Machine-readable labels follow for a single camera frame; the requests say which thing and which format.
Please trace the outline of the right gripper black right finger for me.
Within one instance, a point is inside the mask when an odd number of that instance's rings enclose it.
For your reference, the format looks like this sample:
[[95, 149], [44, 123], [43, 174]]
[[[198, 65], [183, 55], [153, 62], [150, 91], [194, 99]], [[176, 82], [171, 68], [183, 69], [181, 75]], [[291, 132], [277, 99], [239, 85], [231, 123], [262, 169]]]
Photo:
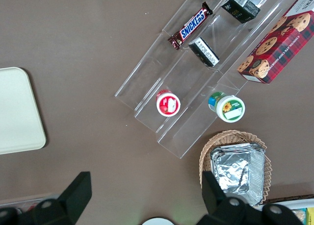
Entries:
[[246, 205], [236, 197], [228, 197], [210, 171], [202, 172], [202, 197], [208, 213], [196, 225], [244, 225]]

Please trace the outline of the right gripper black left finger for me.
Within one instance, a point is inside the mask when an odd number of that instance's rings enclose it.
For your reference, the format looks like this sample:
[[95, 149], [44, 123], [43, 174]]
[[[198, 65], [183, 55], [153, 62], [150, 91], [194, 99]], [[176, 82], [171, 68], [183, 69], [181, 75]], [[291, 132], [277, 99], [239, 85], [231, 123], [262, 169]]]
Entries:
[[40, 202], [31, 211], [35, 225], [74, 225], [92, 197], [91, 173], [81, 172], [57, 199]]

